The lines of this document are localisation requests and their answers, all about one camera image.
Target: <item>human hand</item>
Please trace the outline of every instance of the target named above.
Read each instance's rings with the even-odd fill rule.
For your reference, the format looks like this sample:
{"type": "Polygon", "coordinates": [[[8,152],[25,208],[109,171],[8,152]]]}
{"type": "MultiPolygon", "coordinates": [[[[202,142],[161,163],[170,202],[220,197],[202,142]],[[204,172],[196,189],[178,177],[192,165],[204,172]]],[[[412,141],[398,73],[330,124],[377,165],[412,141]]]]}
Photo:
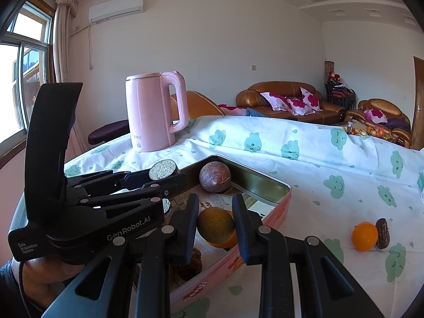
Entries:
{"type": "MultiPolygon", "coordinates": [[[[55,255],[26,261],[22,271],[25,295],[40,307],[47,308],[56,298],[50,284],[70,279],[79,274],[82,269],[84,269],[84,264],[66,264],[55,255]]],[[[19,263],[14,258],[12,260],[12,272],[16,281],[18,281],[19,263]]]]}

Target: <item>white bedsheet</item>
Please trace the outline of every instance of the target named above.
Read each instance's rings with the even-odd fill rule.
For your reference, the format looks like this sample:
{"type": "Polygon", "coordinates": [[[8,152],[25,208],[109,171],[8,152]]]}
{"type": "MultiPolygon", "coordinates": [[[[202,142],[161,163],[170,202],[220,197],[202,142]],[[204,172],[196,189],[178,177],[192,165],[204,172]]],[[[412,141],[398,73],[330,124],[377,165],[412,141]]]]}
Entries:
{"type": "MultiPolygon", "coordinates": [[[[279,230],[298,239],[316,235],[385,317],[404,313],[424,283],[421,152],[373,137],[348,136],[339,127],[208,116],[191,120],[167,149],[137,152],[128,134],[70,161],[65,172],[71,176],[104,169],[138,171],[164,158],[183,168],[213,154],[288,183],[293,197],[279,230]],[[389,223],[389,248],[356,251],[350,240],[354,226],[379,218],[389,223]]],[[[260,267],[242,266],[207,297],[173,317],[256,318],[259,293],[260,267]]]]}

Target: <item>wooden door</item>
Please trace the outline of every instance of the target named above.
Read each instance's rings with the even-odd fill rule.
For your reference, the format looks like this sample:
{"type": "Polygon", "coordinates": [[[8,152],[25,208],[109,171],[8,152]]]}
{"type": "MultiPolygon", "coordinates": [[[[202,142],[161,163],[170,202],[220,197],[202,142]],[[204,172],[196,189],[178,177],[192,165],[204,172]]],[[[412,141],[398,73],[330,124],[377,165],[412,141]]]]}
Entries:
{"type": "Polygon", "coordinates": [[[415,63],[415,112],[412,124],[412,148],[424,148],[424,60],[414,57],[415,63]]]}

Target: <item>sleeve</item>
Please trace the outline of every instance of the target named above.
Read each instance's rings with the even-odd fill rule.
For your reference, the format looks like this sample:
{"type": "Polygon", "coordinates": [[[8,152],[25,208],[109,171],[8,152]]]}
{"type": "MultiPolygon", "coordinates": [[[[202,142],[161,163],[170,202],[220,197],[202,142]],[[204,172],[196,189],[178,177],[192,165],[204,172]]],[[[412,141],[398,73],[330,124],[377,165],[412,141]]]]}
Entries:
{"type": "MultiPolygon", "coordinates": [[[[28,301],[28,309],[32,318],[40,318],[42,311],[28,301]]],[[[23,304],[18,283],[12,273],[12,260],[0,268],[0,312],[3,317],[28,317],[23,304]]]]}

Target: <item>pink electric kettle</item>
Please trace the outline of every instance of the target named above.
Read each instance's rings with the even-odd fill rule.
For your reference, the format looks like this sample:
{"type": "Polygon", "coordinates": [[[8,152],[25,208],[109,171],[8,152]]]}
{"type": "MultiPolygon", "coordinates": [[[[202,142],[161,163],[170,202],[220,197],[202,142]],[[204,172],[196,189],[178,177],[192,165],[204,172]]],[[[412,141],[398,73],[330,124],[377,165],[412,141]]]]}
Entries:
{"type": "Polygon", "coordinates": [[[126,79],[128,121],[136,151],[159,151],[175,143],[174,133],[188,123],[184,77],[178,72],[149,73],[126,79]],[[177,93],[180,120],[172,122],[169,85],[177,93]]]}

